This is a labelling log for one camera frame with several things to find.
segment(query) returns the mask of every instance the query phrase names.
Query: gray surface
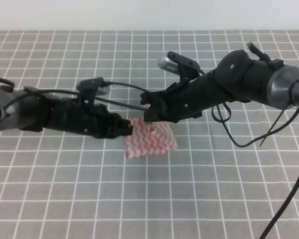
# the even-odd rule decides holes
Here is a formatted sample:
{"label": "gray surface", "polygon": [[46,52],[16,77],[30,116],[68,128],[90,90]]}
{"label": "gray surface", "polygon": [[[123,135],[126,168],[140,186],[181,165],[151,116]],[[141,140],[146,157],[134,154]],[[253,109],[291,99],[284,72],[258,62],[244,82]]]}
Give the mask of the gray surface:
{"label": "gray surface", "polygon": [[[19,88],[73,89],[103,76],[159,90],[178,80],[155,66],[163,51],[198,58],[208,71],[248,41],[299,66],[299,31],[10,31],[0,32],[0,76]],[[129,89],[108,97],[139,103]],[[239,142],[279,114],[255,103],[231,107]],[[234,147],[210,111],[171,127],[178,150],[141,159],[125,157],[122,138],[2,132],[0,239],[258,238],[299,173],[299,116],[261,148]],[[299,192],[268,238],[299,239]]]}

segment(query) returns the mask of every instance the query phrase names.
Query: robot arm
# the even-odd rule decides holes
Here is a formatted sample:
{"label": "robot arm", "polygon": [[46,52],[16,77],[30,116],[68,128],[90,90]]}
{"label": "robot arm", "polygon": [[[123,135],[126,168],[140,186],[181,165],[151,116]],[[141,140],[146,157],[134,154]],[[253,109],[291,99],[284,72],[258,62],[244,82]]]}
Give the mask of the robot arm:
{"label": "robot arm", "polygon": [[255,101],[279,110],[299,106],[299,68],[285,65],[283,60],[271,60],[252,43],[248,47],[259,60],[251,60],[244,50],[236,50],[203,75],[197,62],[169,52],[158,66],[180,75],[180,82],[164,91],[141,94],[141,104],[151,105],[144,113],[145,120],[176,123],[234,101]]}
{"label": "robot arm", "polygon": [[[104,84],[103,78],[79,83],[77,98],[62,98],[40,90],[24,87],[14,90],[11,81],[0,83],[0,130],[18,128],[40,132],[43,128],[66,131],[95,138],[115,138],[132,134],[130,121],[110,113],[105,105],[94,104],[94,84]],[[7,107],[12,100],[17,100]]]}

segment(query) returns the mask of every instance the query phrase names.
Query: cloth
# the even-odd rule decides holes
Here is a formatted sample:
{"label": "cloth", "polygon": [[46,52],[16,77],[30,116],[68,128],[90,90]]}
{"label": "cloth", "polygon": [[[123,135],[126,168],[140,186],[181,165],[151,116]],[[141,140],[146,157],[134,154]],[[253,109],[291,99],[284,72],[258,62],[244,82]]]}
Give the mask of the cloth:
{"label": "cloth", "polygon": [[143,117],[131,120],[133,134],[125,136],[128,158],[163,154],[177,149],[176,139],[167,122],[144,121]]}

